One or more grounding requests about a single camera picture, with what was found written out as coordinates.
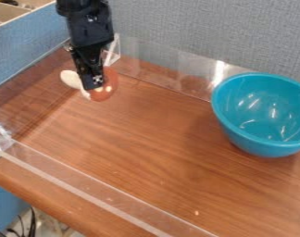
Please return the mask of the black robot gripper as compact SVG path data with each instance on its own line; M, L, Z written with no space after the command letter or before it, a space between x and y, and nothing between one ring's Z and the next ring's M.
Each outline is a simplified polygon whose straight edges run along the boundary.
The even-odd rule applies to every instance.
M113 40L108 0L56 0L56 11L65 18L69 51L85 91L104 83L100 54Z

